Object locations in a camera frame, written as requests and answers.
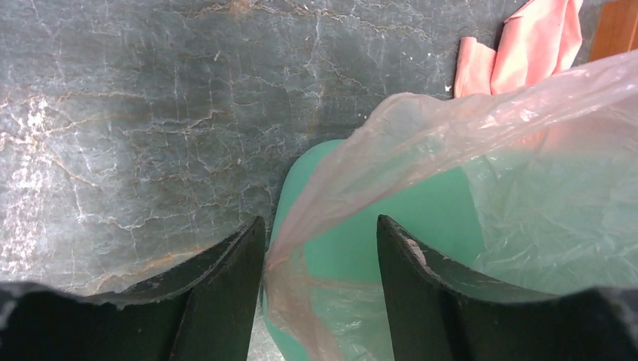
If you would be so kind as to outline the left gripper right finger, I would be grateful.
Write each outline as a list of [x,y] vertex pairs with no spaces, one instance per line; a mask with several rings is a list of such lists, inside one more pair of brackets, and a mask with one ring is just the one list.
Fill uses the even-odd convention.
[[392,218],[377,222],[378,262],[397,360],[635,360],[637,291],[553,296],[488,277]]

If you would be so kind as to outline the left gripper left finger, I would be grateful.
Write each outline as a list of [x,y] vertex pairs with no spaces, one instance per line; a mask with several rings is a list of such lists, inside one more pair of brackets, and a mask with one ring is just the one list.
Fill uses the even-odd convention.
[[120,293],[1,285],[3,360],[244,360],[263,272],[263,218]]

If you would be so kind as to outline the green plastic trash bin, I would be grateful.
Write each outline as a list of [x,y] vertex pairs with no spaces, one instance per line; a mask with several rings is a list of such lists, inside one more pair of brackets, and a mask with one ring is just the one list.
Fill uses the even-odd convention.
[[378,262],[381,215],[488,277],[565,296],[637,291],[637,157],[543,141],[481,156],[376,202],[271,276],[267,327],[286,360],[397,360]]

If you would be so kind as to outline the translucent pink plastic trash bag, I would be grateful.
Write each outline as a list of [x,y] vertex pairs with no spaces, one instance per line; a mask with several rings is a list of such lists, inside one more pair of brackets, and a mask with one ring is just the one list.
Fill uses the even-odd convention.
[[290,257],[362,209],[504,149],[543,141],[637,157],[637,54],[623,53],[499,95],[385,99],[349,138],[313,147],[290,170],[264,274],[289,276]]

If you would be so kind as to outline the salmon pink cloth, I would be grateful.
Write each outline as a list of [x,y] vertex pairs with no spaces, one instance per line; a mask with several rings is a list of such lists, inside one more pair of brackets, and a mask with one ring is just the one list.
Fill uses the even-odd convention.
[[581,1],[528,1],[504,20],[497,48],[463,37],[453,94],[496,95],[570,68],[582,46]]

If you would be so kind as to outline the orange compartment tray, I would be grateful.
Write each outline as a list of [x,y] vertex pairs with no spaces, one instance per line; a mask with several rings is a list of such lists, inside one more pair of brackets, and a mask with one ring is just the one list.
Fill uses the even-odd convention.
[[637,0],[618,0],[603,4],[589,61],[636,49]]

